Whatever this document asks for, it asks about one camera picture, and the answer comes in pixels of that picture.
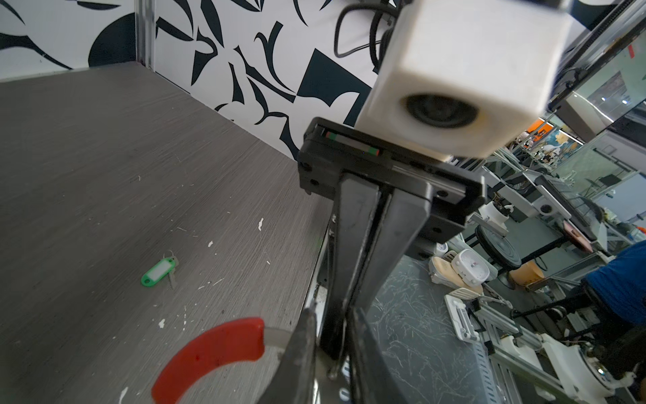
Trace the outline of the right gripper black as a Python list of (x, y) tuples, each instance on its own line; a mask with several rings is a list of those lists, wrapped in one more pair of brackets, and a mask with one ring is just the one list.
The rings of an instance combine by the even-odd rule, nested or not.
[(368, 311), (403, 255), (428, 259), (462, 232), (486, 202), (486, 185), (475, 173), (323, 118), (304, 133), (298, 166), (301, 188), (334, 203), (319, 345), (339, 360), (350, 303)]

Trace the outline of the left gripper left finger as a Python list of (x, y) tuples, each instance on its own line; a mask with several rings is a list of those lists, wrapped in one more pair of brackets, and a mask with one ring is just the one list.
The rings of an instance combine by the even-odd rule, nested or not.
[(313, 403), (316, 373), (316, 313), (306, 308), (289, 335), (274, 377), (258, 403)]

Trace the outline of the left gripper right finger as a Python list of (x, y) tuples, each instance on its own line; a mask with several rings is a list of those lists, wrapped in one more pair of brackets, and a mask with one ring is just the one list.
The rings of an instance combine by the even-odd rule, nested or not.
[(353, 403), (406, 403), (361, 308), (348, 312), (346, 351)]

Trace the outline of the metal keyring with red grip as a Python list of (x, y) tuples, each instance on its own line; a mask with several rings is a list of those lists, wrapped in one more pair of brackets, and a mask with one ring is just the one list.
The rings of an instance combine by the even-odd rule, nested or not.
[[(260, 360), (269, 348), (278, 349), (283, 357), (292, 332), (269, 328), (260, 317), (234, 320), (211, 328), (186, 344), (168, 362), (151, 389), (152, 399), (156, 403), (178, 403), (203, 377), (227, 365)], [(318, 347), (316, 340), (313, 403), (353, 403), (350, 377), (343, 373), (331, 376), (332, 368), (332, 360)]]

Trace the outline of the green capped key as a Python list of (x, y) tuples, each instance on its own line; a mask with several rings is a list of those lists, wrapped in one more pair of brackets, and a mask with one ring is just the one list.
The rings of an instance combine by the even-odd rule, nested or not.
[(167, 279), (172, 290), (177, 288), (176, 270), (179, 266), (179, 261), (176, 255), (171, 252), (170, 257), (163, 256), (163, 258), (153, 265), (143, 276), (141, 276), (141, 285), (146, 288), (151, 288), (164, 279)]

